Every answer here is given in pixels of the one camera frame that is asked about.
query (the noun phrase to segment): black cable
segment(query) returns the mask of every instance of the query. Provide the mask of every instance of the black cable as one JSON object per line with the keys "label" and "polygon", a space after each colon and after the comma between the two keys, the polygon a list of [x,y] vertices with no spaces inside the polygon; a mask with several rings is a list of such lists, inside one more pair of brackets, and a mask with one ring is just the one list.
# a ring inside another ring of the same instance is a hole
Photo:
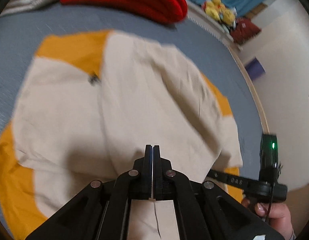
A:
{"label": "black cable", "polygon": [[274,198],[274,188],[275,188],[275,182],[272,184],[271,198],[270,198],[270,202],[269,202],[269,206],[268,206],[268,212],[267,212],[267,216],[266,216],[266,220],[265,220],[265,222],[268,223],[268,224],[270,224],[269,215],[270,215],[271,205],[272,205],[273,198]]}

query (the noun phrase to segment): human hand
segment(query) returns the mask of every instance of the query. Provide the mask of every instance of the human hand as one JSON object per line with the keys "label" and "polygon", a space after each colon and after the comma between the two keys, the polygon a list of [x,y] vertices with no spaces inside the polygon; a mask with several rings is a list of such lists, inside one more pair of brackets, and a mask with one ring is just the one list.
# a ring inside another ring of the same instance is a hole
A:
{"label": "human hand", "polygon": [[[244,198],[241,204],[248,208],[250,201]],[[255,212],[260,217],[265,217],[268,212],[269,204],[258,203],[255,205]],[[284,203],[273,203],[270,209],[270,226],[279,232],[285,240],[290,240],[293,235],[290,211]]]}

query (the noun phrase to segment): screw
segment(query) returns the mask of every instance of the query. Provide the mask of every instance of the screw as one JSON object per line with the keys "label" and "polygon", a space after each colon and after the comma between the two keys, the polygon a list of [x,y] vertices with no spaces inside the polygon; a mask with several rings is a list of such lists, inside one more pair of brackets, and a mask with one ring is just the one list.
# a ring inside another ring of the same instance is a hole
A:
{"label": "screw", "polygon": [[207,188],[207,189],[212,189],[214,187],[214,184],[211,181],[205,181],[204,187]]}
{"label": "screw", "polygon": [[129,171],[129,175],[130,175],[131,177],[137,176],[138,174],[139,174],[139,171],[137,171],[137,170],[130,170],[130,171]]}
{"label": "screw", "polygon": [[93,182],[90,183],[90,186],[93,188],[100,187],[101,182],[99,180],[94,180]]}
{"label": "screw", "polygon": [[168,170],[168,171],[166,171],[166,175],[168,177],[174,177],[174,176],[176,176],[176,172],[174,170]]}

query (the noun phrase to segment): gray bed sheet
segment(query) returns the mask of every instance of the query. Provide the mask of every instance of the gray bed sheet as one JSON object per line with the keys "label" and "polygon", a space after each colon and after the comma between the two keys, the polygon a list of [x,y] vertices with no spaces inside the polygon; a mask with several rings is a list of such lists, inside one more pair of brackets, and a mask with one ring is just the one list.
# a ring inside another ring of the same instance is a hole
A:
{"label": "gray bed sheet", "polygon": [[[25,72],[42,39],[50,34],[102,29],[118,29],[174,44],[189,57],[228,98],[238,126],[244,163],[240,173],[258,178],[262,127],[249,88],[228,49],[190,20],[166,27],[114,9],[59,3],[0,18],[0,133],[11,117]],[[1,209],[0,220],[7,228]]]}

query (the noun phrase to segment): beige fabric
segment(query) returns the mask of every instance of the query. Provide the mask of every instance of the beige fabric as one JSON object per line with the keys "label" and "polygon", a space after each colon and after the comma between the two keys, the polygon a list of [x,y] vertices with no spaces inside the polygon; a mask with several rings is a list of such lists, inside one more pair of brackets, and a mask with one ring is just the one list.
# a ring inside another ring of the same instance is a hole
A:
{"label": "beige fabric", "polygon": [[[66,62],[37,57],[15,106],[16,156],[35,170],[44,215],[91,180],[131,169],[146,144],[160,145],[173,169],[197,182],[220,153],[222,166],[242,165],[234,120],[223,119],[196,66],[174,46],[114,33],[101,82],[88,80]],[[178,239],[173,204],[134,202],[130,229],[130,239]]]}

